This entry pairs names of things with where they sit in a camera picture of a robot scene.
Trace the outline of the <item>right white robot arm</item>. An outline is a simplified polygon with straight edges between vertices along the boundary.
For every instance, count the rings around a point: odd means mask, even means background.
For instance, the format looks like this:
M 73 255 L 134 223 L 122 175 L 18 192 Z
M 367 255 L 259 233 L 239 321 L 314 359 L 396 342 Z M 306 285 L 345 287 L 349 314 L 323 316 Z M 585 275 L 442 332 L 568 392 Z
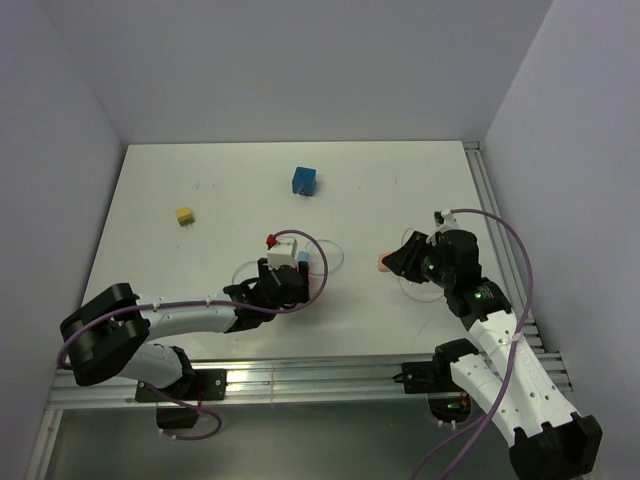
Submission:
M 485 413 L 509 447 L 520 479 L 574 479 L 593 470 L 602 429 L 583 416 L 551 380 L 527 341 L 500 287 L 484 277 L 476 236 L 453 229 L 427 237 L 414 232 L 382 264 L 410 282 L 443 290 L 467 338 L 436 348 L 433 378 L 460 388 Z

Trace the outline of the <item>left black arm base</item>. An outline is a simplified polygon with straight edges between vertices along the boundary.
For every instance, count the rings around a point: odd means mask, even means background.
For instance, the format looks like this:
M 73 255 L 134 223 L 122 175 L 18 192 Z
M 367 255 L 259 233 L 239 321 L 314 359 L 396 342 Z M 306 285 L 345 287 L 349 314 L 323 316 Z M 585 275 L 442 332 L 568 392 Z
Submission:
M 221 422 L 210 411 L 205 413 L 204 403 L 225 398 L 227 371 L 206 368 L 196 369 L 194 373 L 195 377 L 185 388 L 153 390 L 144 382 L 138 383 L 134 401 L 138 404 L 156 405 L 156 425 L 164 433 L 186 436 L 205 416 L 214 419 L 215 431 L 220 429 Z

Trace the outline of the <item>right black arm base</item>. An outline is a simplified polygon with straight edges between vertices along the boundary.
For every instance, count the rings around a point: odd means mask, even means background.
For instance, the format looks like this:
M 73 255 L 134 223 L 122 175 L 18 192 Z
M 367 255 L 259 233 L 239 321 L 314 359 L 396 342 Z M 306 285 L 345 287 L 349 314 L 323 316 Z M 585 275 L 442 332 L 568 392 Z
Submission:
M 405 362 L 392 377 L 407 395 L 424 395 L 431 415 L 439 426 L 460 425 L 476 420 L 482 410 L 471 396 L 447 376 L 441 377 L 434 361 Z

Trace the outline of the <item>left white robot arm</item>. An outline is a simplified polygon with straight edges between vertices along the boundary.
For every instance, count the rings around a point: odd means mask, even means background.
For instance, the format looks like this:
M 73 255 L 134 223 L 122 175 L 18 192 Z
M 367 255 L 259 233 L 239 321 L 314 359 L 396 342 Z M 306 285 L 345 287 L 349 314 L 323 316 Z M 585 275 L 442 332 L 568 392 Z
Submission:
M 187 397 L 195 386 L 188 357 L 179 347 L 160 345 L 161 339 L 256 329 L 309 301 L 306 261 L 271 268 L 260 259 L 257 266 L 257 277 L 204 300 L 170 302 L 138 295 L 128 283 L 112 285 L 61 323 L 61 367 L 79 386 L 122 376 L 149 382 L 172 399 Z

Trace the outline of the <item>red cube socket adapter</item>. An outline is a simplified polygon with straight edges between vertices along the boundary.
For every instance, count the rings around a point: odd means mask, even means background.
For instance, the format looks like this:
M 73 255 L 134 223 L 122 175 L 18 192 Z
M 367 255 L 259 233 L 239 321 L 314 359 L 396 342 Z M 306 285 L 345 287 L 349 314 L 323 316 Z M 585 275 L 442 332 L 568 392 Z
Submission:
M 319 290 L 323 281 L 322 275 L 316 275 L 312 272 L 308 274 L 309 299 L 312 299 Z

